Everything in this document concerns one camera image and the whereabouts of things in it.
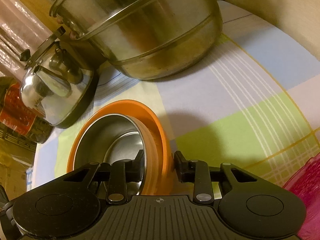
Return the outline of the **stainless steel bowl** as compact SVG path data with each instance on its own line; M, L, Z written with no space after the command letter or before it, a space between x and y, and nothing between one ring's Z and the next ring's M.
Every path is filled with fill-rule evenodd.
M107 194L111 165L119 160L135 159L139 150L144 150L145 157L142 129L133 117L108 114L85 130L76 149L75 165L76 168L80 168L85 164L99 163L94 179L104 185ZM128 199L140 193L144 177L138 183L127 184Z

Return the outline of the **orange plastic bowl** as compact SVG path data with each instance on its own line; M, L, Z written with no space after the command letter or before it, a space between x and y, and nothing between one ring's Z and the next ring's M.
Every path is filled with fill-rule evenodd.
M146 154L146 182L142 188L144 195L169 195L174 178L174 161L171 154L170 144L161 122L156 114L146 105L135 100L119 100L110 103L93 114L92 117L80 129L70 151L67 163L67 172L76 169L76 149L85 130L93 122L107 114L124 114L136 118L149 130L155 143L155 153Z

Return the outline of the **pink glass plate floral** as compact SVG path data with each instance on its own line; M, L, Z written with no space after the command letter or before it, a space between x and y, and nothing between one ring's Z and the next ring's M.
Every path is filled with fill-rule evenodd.
M283 186L297 195L306 207L306 219L299 230L301 239L319 239L319 154L310 158Z

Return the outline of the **checkered tablecloth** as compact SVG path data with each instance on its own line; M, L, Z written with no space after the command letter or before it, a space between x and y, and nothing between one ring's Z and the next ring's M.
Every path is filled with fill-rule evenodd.
M289 35L231 3L219 2L223 33L199 63L158 81L138 81L105 64L93 102L68 129L37 146L35 188L67 170L78 132L118 100L147 105L172 150L210 166L233 163L284 185L319 153L319 61Z

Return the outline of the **stainless steel kettle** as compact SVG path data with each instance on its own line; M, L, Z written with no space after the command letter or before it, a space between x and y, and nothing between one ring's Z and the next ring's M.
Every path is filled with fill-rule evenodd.
M52 126L72 126L90 105L99 77L73 47L60 41L60 27L34 52L20 54L25 62L20 94L23 103Z

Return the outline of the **cooking oil bottle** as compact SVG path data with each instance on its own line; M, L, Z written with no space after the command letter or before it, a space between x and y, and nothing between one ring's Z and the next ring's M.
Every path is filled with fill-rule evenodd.
M1 77L1 123L8 128L42 144L53 127L24 105L20 98L20 84L8 76Z

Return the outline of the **stainless steel steamer pot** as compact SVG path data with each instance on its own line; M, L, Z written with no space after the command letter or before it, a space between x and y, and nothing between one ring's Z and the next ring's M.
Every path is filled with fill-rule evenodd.
M49 14L123 74L159 79L200 61L222 31L217 0L50 0Z

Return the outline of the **beige curtain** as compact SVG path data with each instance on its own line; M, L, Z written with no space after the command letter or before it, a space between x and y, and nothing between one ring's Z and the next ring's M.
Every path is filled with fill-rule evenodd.
M20 54L34 53L51 34L20 0L1 0L1 76L21 81L26 70Z

